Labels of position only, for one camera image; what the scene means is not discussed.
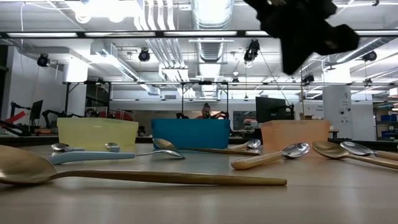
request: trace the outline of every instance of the white column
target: white column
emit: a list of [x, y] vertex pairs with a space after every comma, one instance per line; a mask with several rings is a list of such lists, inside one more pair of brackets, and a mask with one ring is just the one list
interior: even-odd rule
[[[324, 82], [351, 83], [349, 67], [339, 66], [323, 73]], [[339, 138], [353, 138], [353, 115], [350, 86], [327, 86], [323, 88], [325, 119], [333, 129], [339, 130]]]

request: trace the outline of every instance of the spoon handle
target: spoon handle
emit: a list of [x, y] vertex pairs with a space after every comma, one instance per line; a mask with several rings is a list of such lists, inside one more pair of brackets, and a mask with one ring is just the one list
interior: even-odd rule
[[280, 152], [274, 152], [262, 156], [254, 156], [247, 159], [239, 159], [231, 162], [231, 167], [236, 170], [245, 170], [252, 168], [254, 166], [258, 166], [260, 164], [265, 164], [267, 162], [276, 161], [278, 159], [283, 158], [283, 155]]
[[286, 185], [285, 179], [263, 177], [237, 177], [229, 175], [184, 174], [173, 172], [119, 171], [119, 170], [76, 170], [55, 174], [50, 180], [62, 177], [91, 177], [112, 180], [157, 182], [169, 184], [205, 185]]
[[59, 165], [66, 162], [75, 161], [92, 161], [92, 160], [108, 160], [108, 159], [133, 159], [134, 153], [118, 153], [118, 152], [65, 152], [50, 157], [49, 161], [53, 165]]
[[349, 154], [346, 157], [350, 158], [350, 159], [356, 159], [356, 160], [362, 161], [362, 162], [368, 162], [370, 164], [375, 164], [375, 165], [379, 165], [379, 166], [384, 166], [384, 167], [390, 167], [390, 168], [393, 168], [393, 169], [398, 169], [398, 163], [396, 163], [396, 162], [389, 162], [389, 161], [384, 161], [384, 160], [381, 160], [381, 159], [365, 157], [365, 156], [355, 156], [355, 155], [352, 155], [352, 154]]
[[391, 160], [394, 160], [394, 161], [398, 161], [398, 153], [384, 152], [384, 151], [374, 151], [374, 156], [380, 157], [380, 158], [385, 158], [385, 159], [391, 159]]
[[232, 150], [232, 151], [239, 151], [239, 150], [247, 149], [247, 148], [248, 148], [247, 144], [240, 144], [240, 145], [237, 145], [237, 146], [228, 147], [226, 149], [227, 150]]
[[234, 150], [226, 150], [226, 149], [201, 149], [201, 148], [188, 148], [182, 150], [196, 151], [196, 152], [212, 152], [212, 153], [220, 153], [220, 154], [234, 154], [234, 155], [243, 155], [243, 156], [258, 156], [258, 152], [244, 152], [244, 151], [234, 151]]

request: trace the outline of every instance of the plastic container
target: plastic container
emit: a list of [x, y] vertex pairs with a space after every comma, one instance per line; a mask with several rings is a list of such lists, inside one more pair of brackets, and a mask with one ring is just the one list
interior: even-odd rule
[[381, 115], [380, 116], [381, 121], [397, 121], [397, 115], [392, 114], [392, 115]]
[[86, 151], [107, 151], [105, 144], [115, 142], [122, 152], [134, 152], [138, 122], [106, 118], [58, 118], [62, 143]]
[[152, 135], [177, 148], [225, 149], [229, 140], [228, 119], [153, 119]]
[[278, 120], [266, 122], [261, 126], [264, 150], [266, 153], [277, 152], [298, 142], [312, 145], [314, 141], [327, 141], [329, 127], [329, 121], [325, 120]]

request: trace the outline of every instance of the light blue handle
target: light blue handle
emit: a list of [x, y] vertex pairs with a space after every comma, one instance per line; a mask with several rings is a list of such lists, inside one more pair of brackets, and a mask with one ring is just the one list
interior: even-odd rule
[[63, 164], [65, 162], [108, 160], [108, 159], [133, 159], [134, 153], [118, 152], [64, 152], [50, 157], [49, 161], [53, 165]]

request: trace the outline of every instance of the wooden handle spoon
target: wooden handle spoon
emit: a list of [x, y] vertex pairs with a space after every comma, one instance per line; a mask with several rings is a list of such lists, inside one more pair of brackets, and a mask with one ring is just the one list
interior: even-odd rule
[[307, 143], [292, 144], [285, 147], [280, 152], [233, 161], [231, 162], [231, 167], [236, 170], [250, 169], [252, 167], [265, 164], [267, 162], [272, 162], [278, 159], [282, 159], [283, 157], [289, 159], [299, 158], [305, 156], [309, 151], [310, 151], [310, 145]]
[[[154, 139], [155, 145], [157, 145], [161, 149], [167, 149], [171, 151], [181, 150], [175, 147], [171, 142], [164, 139]], [[243, 155], [243, 156], [258, 156], [260, 153], [258, 152], [242, 152], [242, 151], [234, 151], [234, 150], [226, 150], [226, 149], [202, 149], [202, 148], [184, 148], [183, 150], [190, 150], [196, 152], [212, 152], [218, 154], [235, 154], [235, 155]]]
[[348, 151], [346, 151], [340, 145], [332, 143], [332, 142], [315, 141], [312, 143], [312, 147], [317, 153], [319, 153], [327, 158], [330, 158], [330, 159], [350, 158], [350, 159], [356, 159], [358, 161], [368, 162], [368, 163], [379, 165], [379, 166], [398, 169], [398, 163], [396, 163], [396, 162], [389, 162], [389, 161], [384, 161], [384, 160], [377, 159], [377, 158], [370, 158], [370, 157], [364, 157], [364, 156], [355, 156], [355, 155], [348, 153]]
[[398, 161], [398, 153], [373, 151], [372, 149], [355, 142], [344, 141], [340, 146], [345, 148], [349, 153], [356, 156], [376, 156], [384, 159]]
[[43, 157], [23, 149], [0, 146], [0, 184], [41, 184], [62, 177], [91, 177], [170, 184], [286, 185], [285, 179], [170, 172], [76, 170], [57, 173]]

